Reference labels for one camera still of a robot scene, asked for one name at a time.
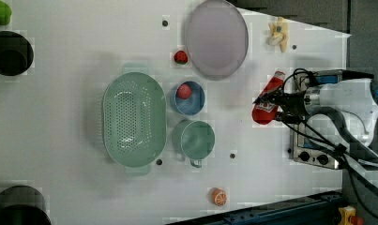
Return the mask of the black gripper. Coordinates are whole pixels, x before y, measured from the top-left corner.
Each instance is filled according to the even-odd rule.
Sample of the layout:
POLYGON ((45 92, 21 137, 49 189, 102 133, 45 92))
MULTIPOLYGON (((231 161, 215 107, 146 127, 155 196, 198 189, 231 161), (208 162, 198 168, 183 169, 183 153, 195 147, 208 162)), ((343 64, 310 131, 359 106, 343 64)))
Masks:
POLYGON ((273 120, 288 124, 299 124, 308 115, 304 105, 304 94, 284 93, 280 88, 268 95, 269 99, 278 105, 278 111, 273 120))

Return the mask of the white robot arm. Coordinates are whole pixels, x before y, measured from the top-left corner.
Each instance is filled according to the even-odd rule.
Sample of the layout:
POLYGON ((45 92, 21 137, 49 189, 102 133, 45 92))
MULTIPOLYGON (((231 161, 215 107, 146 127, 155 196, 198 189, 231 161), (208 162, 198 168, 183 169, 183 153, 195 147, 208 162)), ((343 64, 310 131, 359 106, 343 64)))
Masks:
POLYGON ((378 193, 378 154, 370 148, 378 119, 378 82, 351 79, 315 83, 293 93, 282 82, 269 84, 253 102, 252 120, 303 126, 301 135, 335 158, 378 193))

